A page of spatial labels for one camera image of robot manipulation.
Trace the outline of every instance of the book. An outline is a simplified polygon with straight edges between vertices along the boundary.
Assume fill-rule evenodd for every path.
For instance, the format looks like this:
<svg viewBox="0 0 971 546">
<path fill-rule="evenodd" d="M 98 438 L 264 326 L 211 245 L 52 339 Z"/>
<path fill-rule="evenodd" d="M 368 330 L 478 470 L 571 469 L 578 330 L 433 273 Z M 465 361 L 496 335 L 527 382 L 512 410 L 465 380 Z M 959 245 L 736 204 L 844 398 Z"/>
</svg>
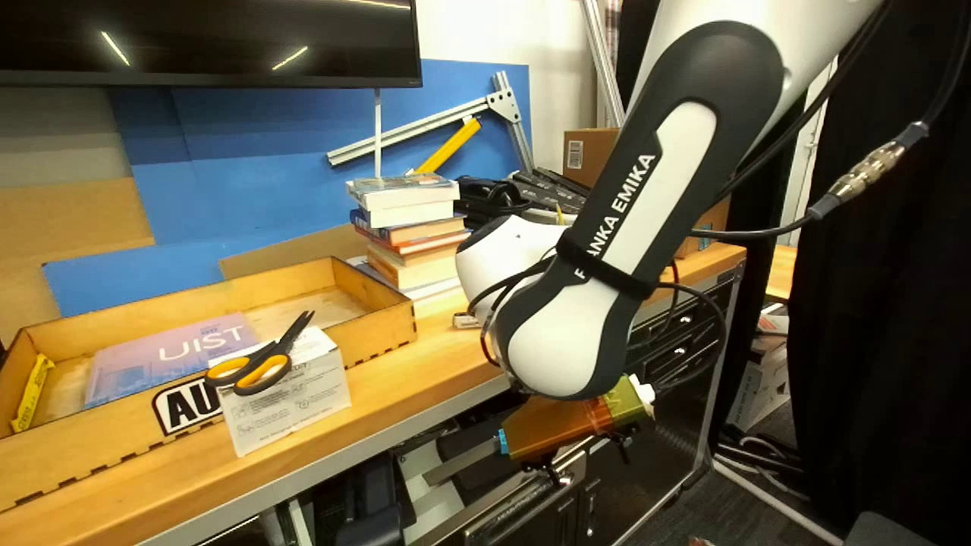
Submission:
<svg viewBox="0 0 971 546">
<path fill-rule="evenodd" d="M 447 296 L 447 292 L 461 292 L 458 277 L 447 277 L 447 278 L 438 278 L 438 283 L 400 290 L 400 296 L 406 296 L 410 300 L 430 300 L 430 298 Z"/>
<path fill-rule="evenodd" d="M 383 249 L 389 249 L 393 256 L 423 256 L 423 253 L 438 253 L 438 249 L 447 249 L 447 245 L 461 245 L 469 236 L 469 231 L 454 231 L 454 235 L 428 236 L 428 239 L 389 244 L 389 239 L 379 239 L 374 231 L 363 231 L 363 229 L 357 229 L 357 235 L 368 244 L 383 245 Z"/>
<path fill-rule="evenodd" d="M 389 263 L 393 263 L 393 268 L 418 268 L 418 263 L 441 261 L 441 259 L 454 261 L 458 244 L 452 244 L 452 245 L 438 245 L 438 249 L 430 249 L 430 253 L 416 253 L 416 256 L 397 256 L 393 249 L 389 249 L 389 245 L 383 245 L 383 244 L 368 244 L 363 249 L 374 253 L 374 256 L 379 256 L 383 261 L 389 261 Z"/>
<path fill-rule="evenodd" d="M 256 345 L 246 317 L 218 317 L 95 351 L 85 408 L 101 408 L 178 377 L 206 369 L 211 358 Z"/>
<path fill-rule="evenodd" d="M 400 263 L 389 263 L 383 256 L 368 249 L 368 261 L 386 283 L 391 283 L 400 292 L 458 277 L 452 256 L 442 256 L 442 259 L 423 261 L 423 263 L 400 268 Z"/>
<path fill-rule="evenodd" d="M 438 172 L 410 172 L 410 177 L 376 177 L 376 178 L 350 178 L 347 192 L 363 211 L 389 211 L 389 206 L 416 206 L 433 201 L 458 201 L 454 178 Z"/>
<path fill-rule="evenodd" d="M 418 221 L 418 226 L 397 226 L 397 229 L 374 229 L 374 226 L 368 226 L 363 211 L 353 211 L 350 221 L 361 235 L 386 239 L 389 245 L 404 245 L 404 244 L 416 244 L 416 239 L 430 239 L 430 236 L 447 236 L 447 235 L 465 231 L 465 216 L 448 216 L 448 218 Z"/>
<path fill-rule="evenodd" d="M 361 218 L 370 229 L 400 229 L 400 226 L 452 218 L 454 216 L 452 206 L 454 206 L 452 201 L 428 201 L 428 204 L 389 206 L 389 211 L 361 211 Z"/>
</svg>

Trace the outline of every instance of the blue wall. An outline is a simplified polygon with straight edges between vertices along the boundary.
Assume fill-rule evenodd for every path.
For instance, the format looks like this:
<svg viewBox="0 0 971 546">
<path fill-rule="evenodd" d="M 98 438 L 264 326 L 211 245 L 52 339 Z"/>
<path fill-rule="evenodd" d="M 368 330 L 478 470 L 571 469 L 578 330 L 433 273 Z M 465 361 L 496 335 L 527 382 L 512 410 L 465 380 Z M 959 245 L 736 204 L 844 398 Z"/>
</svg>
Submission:
<svg viewBox="0 0 971 546">
<path fill-rule="evenodd" d="M 383 91 L 386 132 L 475 99 L 506 70 L 524 128 L 527 70 L 423 60 L 421 87 Z M 59 317 L 218 283 L 218 261 L 347 221 L 347 178 L 370 177 L 361 159 L 331 166 L 325 152 L 374 133 L 374 91 L 288 87 L 112 87 L 120 142 L 150 249 L 45 263 Z M 441 172 L 506 177 L 519 166 L 496 116 Z M 452 132 L 386 150 L 383 172 L 421 165 Z"/>
</svg>

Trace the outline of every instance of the yellow handle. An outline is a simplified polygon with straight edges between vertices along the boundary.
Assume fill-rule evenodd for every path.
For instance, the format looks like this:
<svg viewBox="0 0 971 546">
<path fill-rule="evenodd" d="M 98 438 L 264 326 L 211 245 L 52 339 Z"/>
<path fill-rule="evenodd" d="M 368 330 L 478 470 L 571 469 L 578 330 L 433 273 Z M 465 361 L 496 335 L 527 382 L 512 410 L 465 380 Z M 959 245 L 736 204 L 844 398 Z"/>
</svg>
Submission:
<svg viewBox="0 0 971 546">
<path fill-rule="evenodd" d="M 246 394 L 246 393 L 261 393 L 272 382 L 282 380 L 282 372 L 288 369 L 292 358 L 288 355 L 269 355 L 264 364 L 257 364 L 252 372 L 246 372 L 239 382 L 236 382 L 236 393 Z"/>
<path fill-rule="evenodd" d="M 466 139 L 478 133 L 478 120 L 465 120 L 461 128 L 438 150 L 430 152 L 416 172 L 433 172 L 441 169 Z"/>
<path fill-rule="evenodd" d="M 206 380 L 216 382 L 216 385 L 218 382 L 232 382 L 231 377 L 239 372 L 246 364 L 250 364 L 250 355 L 218 361 L 216 367 L 206 369 Z"/>
<path fill-rule="evenodd" d="M 40 408 L 40 394 L 49 382 L 49 369 L 55 367 L 55 361 L 49 355 L 37 355 L 32 369 L 28 377 L 22 403 L 17 403 L 17 416 L 10 422 L 12 432 L 28 432 L 32 425 L 32 412 Z"/>
</svg>

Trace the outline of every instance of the metal rod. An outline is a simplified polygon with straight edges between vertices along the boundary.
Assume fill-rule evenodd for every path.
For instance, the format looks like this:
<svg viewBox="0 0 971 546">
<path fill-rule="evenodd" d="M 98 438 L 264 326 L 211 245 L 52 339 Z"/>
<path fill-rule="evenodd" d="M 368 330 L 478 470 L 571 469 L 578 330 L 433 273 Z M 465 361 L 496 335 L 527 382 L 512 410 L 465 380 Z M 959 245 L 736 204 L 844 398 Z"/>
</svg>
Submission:
<svg viewBox="0 0 971 546">
<path fill-rule="evenodd" d="M 522 128 L 522 113 L 519 113 L 519 99 L 517 99 L 517 91 L 510 85 L 510 77 L 506 74 L 493 74 L 493 87 L 510 93 L 506 99 L 506 109 L 493 107 L 496 116 L 506 120 L 506 132 L 510 132 L 510 139 L 517 147 L 517 155 L 519 155 L 519 165 L 524 172 L 535 172 L 535 152 L 527 147 L 527 136 L 524 136 L 524 128 Z"/>
<path fill-rule="evenodd" d="M 496 448 L 493 448 L 493 439 L 484 439 L 466 451 L 458 451 L 454 459 L 442 460 L 441 469 L 428 470 L 423 473 L 423 482 L 428 485 L 442 485 L 447 480 L 452 480 L 454 473 L 490 459 Z"/>
<path fill-rule="evenodd" d="M 493 507 L 510 504 L 510 498 L 517 493 L 527 488 L 530 482 L 536 482 L 536 473 L 512 473 L 510 480 L 489 488 L 483 498 L 475 498 L 469 507 L 465 507 L 452 518 L 447 518 L 447 522 L 433 525 L 428 533 L 416 536 L 413 546 L 438 546 L 438 543 L 447 543 L 448 536 L 458 536 L 466 525 L 472 525 L 475 518 L 483 518 Z"/>
<path fill-rule="evenodd" d="M 817 533 L 822 543 L 844 543 L 839 536 L 833 536 L 827 529 L 817 525 L 812 518 L 808 518 L 803 512 L 793 509 L 789 504 L 777 501 L 773 496 L 761 493 L 758 485 L 751 485 L 749 480 L 744 480 L 740 473 L 733 473 L 730 469 L 711 460 L 711 469 L 715 473 L 723 473 L 724 480 L 730 480 L 733 485 L 746 488 L 749 496 L 756 496 L 761 504 L 781 509 L 783 517 L 789 517 L 793 522 L 797 522 L 803 532 Z"/>
<path fill-rule="evenodd" d="M 475 113 L 484 113 L 484 109 L 489 109 L 484 96 L 466 99 L 466 104 L 458 104 L 458 107 L 442 109 L 442 113 L 438 113 L 438 116 L 423 116 L 423 120 L 416 120 L 416 122 L 400 126 L 400 128 L 393 128 L 393 132 L 386 132 L 386 133 L 383 133 L 383 142 L 386 142 L 386 147 L 397 147 L 397 142 L 413 139 L 413 136 L 418 136 L 418 133 L 428 133 L 428 132 L 438 132 L 438 128 L 447 128 L 447 126 L 458 126 L 461 120 L 475 116 Z M 338 166 L 338 165 L 350 165 L 350 161 L 356 161 L 356 159 L 363 159 L 370 150 L 374 150 L 374 139 L 357 139 L 357 142 L 331 150 L 331 152 L 326 152 L 326 161 L 331 161 L 334 166 Z"/>
<path fill-rule="evenodd" d="M 614 60 L 611 60 L 611 52 L 608 52 L 601 0 L 582 0 L 582 11 L 586 11 L 589 54 L 594 57 L 594 70 L 596 70 L 601 104 L 608 109 L 611 128 L 621 128 L 626 126 L 626 107 L 620 99 Z"/>
<path fill-rule="evenodd" d="M 383 91 L 374 87 L 374 177 L 383 178 Z"/>
</svg>

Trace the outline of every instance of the cardboard box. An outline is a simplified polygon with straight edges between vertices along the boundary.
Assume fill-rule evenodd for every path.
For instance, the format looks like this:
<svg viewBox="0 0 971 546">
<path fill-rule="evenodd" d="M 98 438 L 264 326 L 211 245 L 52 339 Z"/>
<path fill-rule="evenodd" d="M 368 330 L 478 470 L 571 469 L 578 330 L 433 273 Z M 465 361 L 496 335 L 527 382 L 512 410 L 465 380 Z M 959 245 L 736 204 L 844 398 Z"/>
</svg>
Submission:
<svg viewBox="0 0 971 546">
<path fill-rule="evenodd" d="M 178 427 L 168 438 L 153 416 L 153 398 L 178 390 L 178 382 L 45 422 L 41 416 L 49 416 L 57 390 L 82 385 L 78 377 L 98 348 L 227 312 L 292 319 L 295 306 L 307 306 L 307 298 L 319 300 L 321 310 L 334 310 L 338 321 L 325 330 L 340 345 L 347 367 L 368 364 L 416 339 L 410 300 L 338 259 L 17 330 L 0 369 L 0 465 L 10 470 L 0 480 L 0 509 L 165 448 L 208 425 Z M 37 412 L 45 425 L 12 433 L 10 422 L 17 412 L 37 355 L 55 361 Z"/>
<path fill-rule="evenodd" d="M 564 133 L 564 177 L 594 187 L 614 152 L 617 128 L 577 128 Z"/>
<path fill-rule="evenodd" d="M 594 187 L 601 178 L 601 169 L 614 152 L 620 132 L 617 128 L 577 128 L 564 133 L 564 177 Z M 714 211 L 707 211 L 695 229 L 707 231 L 724 231 L 727 229 L 727 201 L 720 201 Z M 689 236 L 672 259 L 689 259 L 692 253 L 707 249 L 714 239 Z"/>
</svg>

